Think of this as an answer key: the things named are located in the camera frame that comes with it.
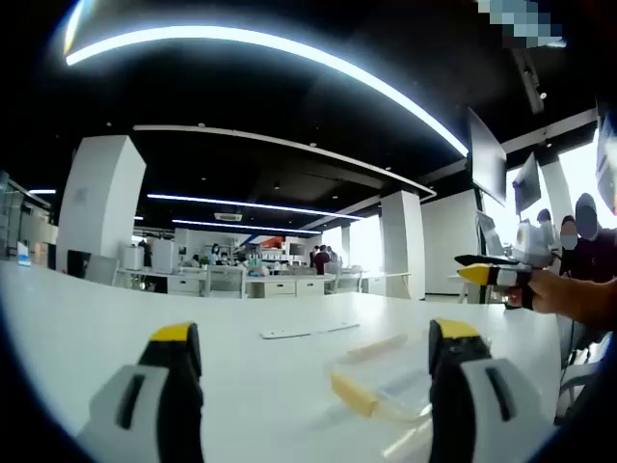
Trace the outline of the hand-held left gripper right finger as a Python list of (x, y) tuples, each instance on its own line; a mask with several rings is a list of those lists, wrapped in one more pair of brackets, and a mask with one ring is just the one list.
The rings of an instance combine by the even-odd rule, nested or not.
[(431, 462), (527, 462), (554, 433), (530, 381), (471, 325), (430, 321)]

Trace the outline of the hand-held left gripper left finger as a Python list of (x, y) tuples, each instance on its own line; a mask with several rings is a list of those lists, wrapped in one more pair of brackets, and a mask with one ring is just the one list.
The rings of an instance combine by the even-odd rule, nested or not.
[(96, 462), (202, 462), (198, 325), (160, 328), (94, 394), (77, 442)]

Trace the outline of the person's right hand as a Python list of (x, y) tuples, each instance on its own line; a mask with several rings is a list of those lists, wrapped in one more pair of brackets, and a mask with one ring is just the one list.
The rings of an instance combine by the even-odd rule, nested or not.
[(577, 311), (579, 284), (546, 270), (534, 270), (528, 282), (532, 309), (537, 313), (573, 315)]

